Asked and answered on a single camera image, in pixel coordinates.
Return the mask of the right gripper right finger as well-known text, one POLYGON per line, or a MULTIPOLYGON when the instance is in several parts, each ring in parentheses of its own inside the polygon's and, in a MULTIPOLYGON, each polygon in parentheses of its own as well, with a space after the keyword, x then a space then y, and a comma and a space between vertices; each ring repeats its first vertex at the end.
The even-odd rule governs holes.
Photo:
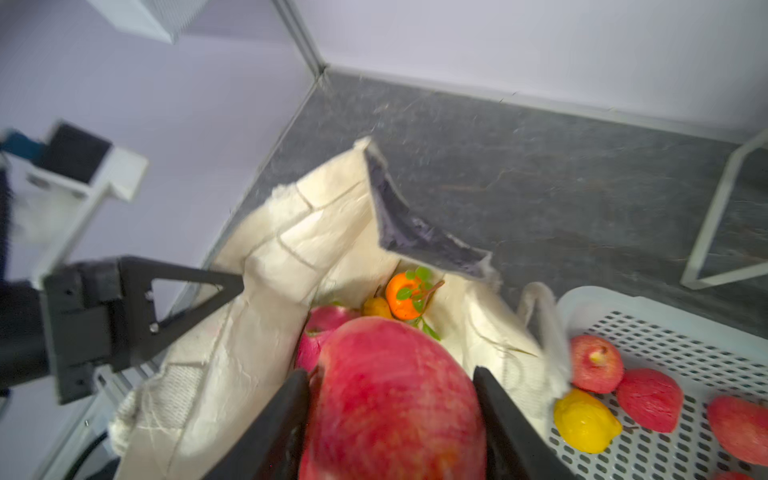
POLYGON ((475 368, 473 384, 486 427, 487 479, 576 478, 487 368, 475 368))

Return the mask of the orange tangerine with leaves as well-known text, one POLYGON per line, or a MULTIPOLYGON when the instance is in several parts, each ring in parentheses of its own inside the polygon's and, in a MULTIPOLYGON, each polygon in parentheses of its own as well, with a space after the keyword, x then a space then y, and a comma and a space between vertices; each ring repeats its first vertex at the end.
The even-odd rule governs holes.
POLYGON ((425 313, 430 299, 444 284, 444 280, 436 280, 429 268, 417 266, 392 276, 385 287, 384 298, 395 320, 440 342, 439 334, 429 325, 425 313))

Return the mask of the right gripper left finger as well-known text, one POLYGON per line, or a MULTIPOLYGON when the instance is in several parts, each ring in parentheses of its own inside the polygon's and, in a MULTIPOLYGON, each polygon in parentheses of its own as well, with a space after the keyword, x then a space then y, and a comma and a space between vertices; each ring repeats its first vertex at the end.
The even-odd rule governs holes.
POLYGON ((297 479, 310 400, 309 374, 297 369, 203 479, 297 479))

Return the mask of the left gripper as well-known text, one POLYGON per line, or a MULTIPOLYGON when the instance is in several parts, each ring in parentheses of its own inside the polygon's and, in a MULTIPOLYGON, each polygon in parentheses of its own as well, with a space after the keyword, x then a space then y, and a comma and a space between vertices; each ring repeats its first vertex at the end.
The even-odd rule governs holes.
POLYGON ((139 257, 57 268, 42 280, 41 309, 58 403, 91 396, 100 366, 122 371, 150 361, 243 291, 240 274, 139 257), (164 317, 157 283, 183 284, 188 295, 164 317))

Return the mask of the magenta dragon fruit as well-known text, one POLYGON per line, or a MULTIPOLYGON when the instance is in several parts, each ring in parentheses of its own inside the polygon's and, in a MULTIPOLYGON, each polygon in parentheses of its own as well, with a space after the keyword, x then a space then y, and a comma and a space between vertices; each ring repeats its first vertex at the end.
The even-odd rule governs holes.
POLYGON ((294 366, 311 372, 328 338, 339 327, 359 317, 358 310, 339 305, 313 308, 298 341, 294 366))

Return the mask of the yellow pear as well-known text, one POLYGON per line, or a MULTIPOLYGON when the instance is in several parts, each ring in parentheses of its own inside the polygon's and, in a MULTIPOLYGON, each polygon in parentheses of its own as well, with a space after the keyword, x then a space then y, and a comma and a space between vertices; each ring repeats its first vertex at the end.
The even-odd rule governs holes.
POLYGON ((388 302, 382 297, 371 297, 367 299, 361 308, 361 315, 364 317, 381 317, 393 319, 388 302))

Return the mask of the cream canvas grocery bag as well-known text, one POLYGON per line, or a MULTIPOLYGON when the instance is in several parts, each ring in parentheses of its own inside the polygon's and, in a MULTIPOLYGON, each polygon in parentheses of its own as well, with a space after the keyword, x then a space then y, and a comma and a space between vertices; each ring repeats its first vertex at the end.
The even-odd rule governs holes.
POLYGON ((200 479, 282 386, 312 307, 358 308, 397 269, 441 282, 430 327, 467 372, 487 368, 544 439, 569 388, 567 339, 551 290, 528 284, 517 309, 478 249, 416 214, 371 138, 275 188, 229 237, 213 266, 243 292, 170 349, 160 371, 109 426, 121 479, 200 479))

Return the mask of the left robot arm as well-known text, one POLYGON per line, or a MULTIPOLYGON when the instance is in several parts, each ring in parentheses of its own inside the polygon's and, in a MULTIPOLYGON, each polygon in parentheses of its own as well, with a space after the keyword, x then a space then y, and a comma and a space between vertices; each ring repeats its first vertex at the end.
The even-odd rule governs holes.
POLYGON ((39 286, 1 281, 1 388, 54 378, 61 405, 91 396, 97 368, 120 372, 170 347, 244 290, 241 276, 123 256, 65 265, 39 286), (201 304, 164 320, 153 284, 213 285, 201 304))

